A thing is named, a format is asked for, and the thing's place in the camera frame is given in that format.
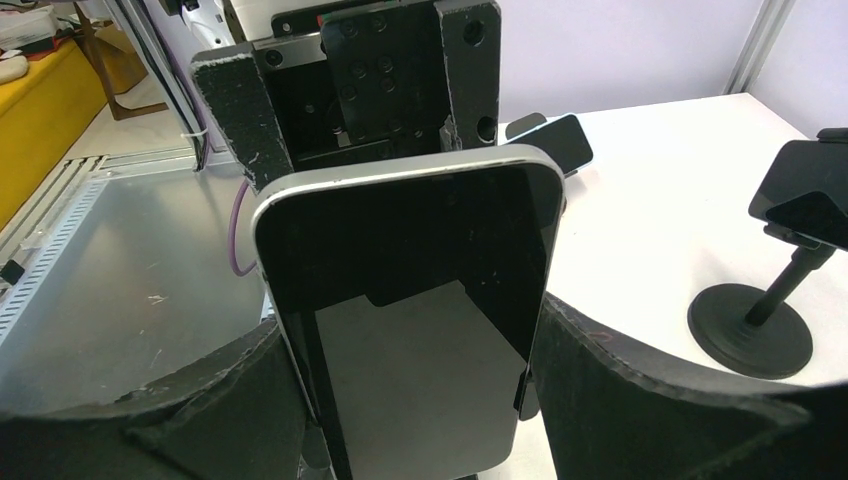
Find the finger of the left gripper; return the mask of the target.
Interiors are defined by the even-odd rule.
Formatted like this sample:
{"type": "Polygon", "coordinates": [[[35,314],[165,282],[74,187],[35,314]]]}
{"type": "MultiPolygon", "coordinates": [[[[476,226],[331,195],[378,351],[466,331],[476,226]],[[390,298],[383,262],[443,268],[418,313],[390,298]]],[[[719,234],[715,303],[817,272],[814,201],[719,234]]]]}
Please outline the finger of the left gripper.
{"type": "Polygon", "coordinates": [[[294,172],[254,53],[199,52],[190,62],[190,74],[254,191],[294,172]]]}
{"type": "Polygon", "coordinates": [[[445,149],[496,143],[502,13],[495,1],[437,1],[450,113],[439,134],[445,149]]]}

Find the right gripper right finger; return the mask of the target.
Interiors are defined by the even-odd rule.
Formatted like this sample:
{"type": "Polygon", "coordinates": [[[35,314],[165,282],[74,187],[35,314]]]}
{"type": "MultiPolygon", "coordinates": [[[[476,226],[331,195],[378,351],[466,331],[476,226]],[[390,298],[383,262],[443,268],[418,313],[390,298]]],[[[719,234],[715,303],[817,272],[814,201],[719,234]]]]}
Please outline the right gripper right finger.
{"type": "Polygon", "coordinates": [[[847,387],[757,380],[665,353],[553,295],[531,372],[561,479],[843,479],[847,387]]]}

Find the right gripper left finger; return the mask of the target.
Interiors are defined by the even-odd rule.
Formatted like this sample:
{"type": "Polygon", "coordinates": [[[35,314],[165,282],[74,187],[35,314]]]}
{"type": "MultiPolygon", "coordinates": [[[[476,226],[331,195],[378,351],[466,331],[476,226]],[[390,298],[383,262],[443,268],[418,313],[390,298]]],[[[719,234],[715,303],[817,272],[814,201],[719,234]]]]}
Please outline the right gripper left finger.
{"type": "Polygon", "coordinates": [[[106,404],[1,415],[4,479],[295,479],[307,408],[276,323],[106,404]]]}

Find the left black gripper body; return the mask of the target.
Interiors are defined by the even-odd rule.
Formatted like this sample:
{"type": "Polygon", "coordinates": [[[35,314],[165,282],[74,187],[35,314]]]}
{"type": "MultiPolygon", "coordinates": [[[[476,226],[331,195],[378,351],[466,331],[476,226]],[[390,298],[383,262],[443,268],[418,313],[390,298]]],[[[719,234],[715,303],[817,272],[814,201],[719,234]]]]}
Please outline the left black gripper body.
{"type": "Polygon", "coordinates": [[[296,166],[449,150],[448,59],[464,20],[445,1],[336,1],[281,14],[252,42],[296,166]]]}

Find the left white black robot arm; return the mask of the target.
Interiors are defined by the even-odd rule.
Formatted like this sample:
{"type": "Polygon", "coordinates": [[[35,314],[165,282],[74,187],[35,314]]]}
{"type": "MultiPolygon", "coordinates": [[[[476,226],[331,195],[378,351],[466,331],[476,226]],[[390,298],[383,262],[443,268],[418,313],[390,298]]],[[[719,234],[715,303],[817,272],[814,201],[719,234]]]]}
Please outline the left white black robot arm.
{"type": "Polygon", "coordinates": [[[248,184],[494,145],[494,1],[166,1],[190,76],[248,184]]]}

